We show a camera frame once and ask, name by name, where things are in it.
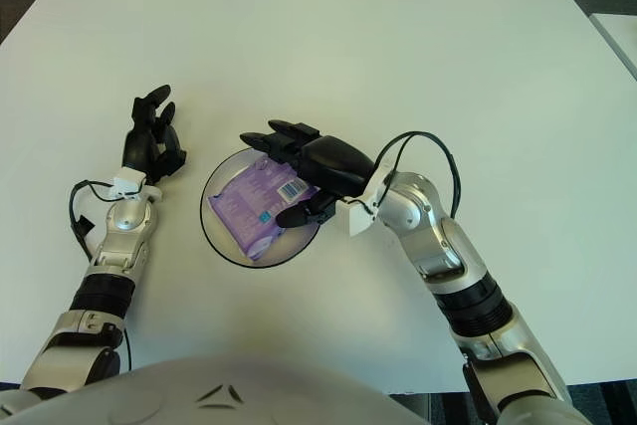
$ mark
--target barcode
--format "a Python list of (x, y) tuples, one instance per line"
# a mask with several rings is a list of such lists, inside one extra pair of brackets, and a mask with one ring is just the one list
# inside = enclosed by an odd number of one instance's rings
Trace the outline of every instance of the barcode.
[(308, 190), (306, 183), (298, 178), (293, 179), (289, 183), (284, 184), (277, 191), (283, 199), (288, 203), (292, 203), (297, 196)]

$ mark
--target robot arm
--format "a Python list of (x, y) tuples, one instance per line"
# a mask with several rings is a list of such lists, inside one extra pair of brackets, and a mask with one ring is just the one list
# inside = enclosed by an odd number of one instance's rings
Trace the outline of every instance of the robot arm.
[[(277, 133), (244, 133), (242, 139), (271, 154), (279, 151), (272, 144), (283, 141), (281, 134), (295, 144), (296, 131), (309, 128), (281, 121), (270, 125)], [(280, 159), (337, 201), (333, 212), (328, 209), (320, 216), (320, 211), (314, 211), (314, 216), (305, 217), (324, 221), (335, 214), (352, 236), (379, 219), (397, 235), (466, 359), (463, 372), (480, 417), (490, 424), (588, 423), (572, 407), (566, 385), (520, 312), (504, 297), (462, 228), (445, 213), (434, 185), (420, 174), (393, 172), (386, 163), (370, 169), (371, 160), (355, 148), (311, 130), (312, 138), (305, 138), (301, 148), (295, 146), (290, 156)], [(250, 141), (256, 137), (260, 142)], [(305, 158), (319, 156), (313, 153), (319, 140), (321, 152), (334, 152), (320, 158), (329, 174), (321, 175), (314, 164), (308, 175)], [(352, 162), (356, 166), (349, 169)], [(349, 177), (347, 188), (341, 182)], [(389, 189), (383, 198), (387, 181)], [(280, 213), (280, 226), (296, 225), (288, 221), (289, 215)]]
[[(174, 104), (155, 118), (169, 94), (170, 87), (164, 86), (134, 101), (134, 127), (126, 137), (122, 168), (108, 192), (107, 201), (113, 204), (106, 214), (106, 236), (69, 310), (60, 315), (27, 371), (22, 393), (14, 394), (14, 409), (20, 409), (20, 403), (32, 405), (34, 394), (48, 399), (119, 373), (115, 349), (148, 257), (148, 239), (157, 222), (153, 202), (161, 200), (161, 191), (150, 184), (179, 169), (186, 156), (170, 125)], [(165, 144), (161, 153), (158, 143)], [(84, 243), (78, 233), (76, 237)]]

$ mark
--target black cable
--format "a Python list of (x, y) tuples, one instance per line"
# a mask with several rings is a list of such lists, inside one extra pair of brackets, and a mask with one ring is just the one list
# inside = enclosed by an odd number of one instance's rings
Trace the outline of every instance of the black cable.
[(132, 370), (132, 358), (130, 354), (130, 339), (128, 338), (128, 330), (123, 330), (123, 338), (126, 341), (126, 352), (128, 353), (128, 371)]
[(373, 216), (374, 213), (371, 209), (369, 209), (369, 207), (362, 202), (360, 199), (352, 199), (351, 201), (347, 201), (345, 204), (351, 204), (351, 203), (360, 203), (362, 204), (362, 207), (365, 209), (365, 212), (369, 215), (369, 216)]
[(413, 138), (414, 136), (424, 136), (425, 138), (429, 138), (434, 143), (436, 143), (440, 147), (440, 149), (442, 149), (443, 152), (445, 153), (445, 156), (447, 157), (447, 161), (449, 162), (449, 169), (451, 170), (451, 175), (453, 179), (453, 187), (454, 187), (450, 216), (452, 218), (455, 218), (456, 212), (458, 211), (458, 206), (460, 205), (460, 196), (462, 193), (462, 186), (460, 183), (460, 173), (458, 172), (458, 167), (456, 166), (456, 161), (454, 159), (454, 156), (453, 154), (451, 154), (451, 151), (449, 151), (449, 148), (447, 148), (447, 145), (438, 136), (427, 131), (407, 131), (402, 134), (399, 134), (398, 136), (393, 138), (391, 141), (389, 141), (380, 150), (380, 153), (378, 153), (378, 156), (376, 157), (376, 161), (374, 162), (374, 171), (376, 171), (376, 169), (380, 165), (380, 162), (382, 161), (383, 156), (387, 153), (389, 148), (391, 148), (394, 144), (396, 144), (401, 139), (406, 138), (405, 141), (403, 141), (402, 145), (400, 146), (400, 150), (398, 151), (398, 155), (396, 156), (396, 160), (394, 161), (394, 166), (391, 169), (391, 172), (389, 173), (389, 176), (387, 178), (387, 184), (385, 186), (385, 190), (383, 191), (383, 194), (380, 197), (380, 200), (378, 201), (378, 206), (380, 206), (382, 201), (385, 199), (387, 192), (389, 191), (389, 187), (391, 186), (391, 181), (393, 180), (393, 177), (396, 174), (398, 163), (400, 162), (400, 157), (402, 156), (402, 152), (405, 149), (405, 146), (407, 146), (407, 143), (409, 142), (409, 140)]

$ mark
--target purple package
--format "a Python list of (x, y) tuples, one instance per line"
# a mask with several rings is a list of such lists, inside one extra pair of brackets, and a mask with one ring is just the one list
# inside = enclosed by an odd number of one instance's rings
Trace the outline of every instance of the purple package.
[(277, 225), (277, 214), (315, 192), (288, 164), (264, 154), (219, 194), (208, 196), (208, 204), (243, 253), (256, 261), (285, 231)]

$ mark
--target white table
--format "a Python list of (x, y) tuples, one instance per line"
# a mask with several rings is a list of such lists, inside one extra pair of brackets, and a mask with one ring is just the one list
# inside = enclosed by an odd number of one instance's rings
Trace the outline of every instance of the white table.
[[(568, 383), (637, 376), (637, 83), (572, 0), (37, 0), (0, 45), (0, 379), (19, 381), (87, 266), (67, 199), (118, 169), (135, 96), (170, 83), (187, 165), (162, 180), (127, 323), (135, 366), (262, 350), (384, 392), (464, 390), (447, 324), (398, 241), (325, 225), (292, 262), (239, 268), (199, 196), (266, 120), (370, 156), (435, 131), (459, 220)], [(414, 141), (449, 205), (443, 155)], [(104, 231), (106, 208), (79, 207)]]
[(637, 79), (637, 16), (592, 14), (590, 21)]

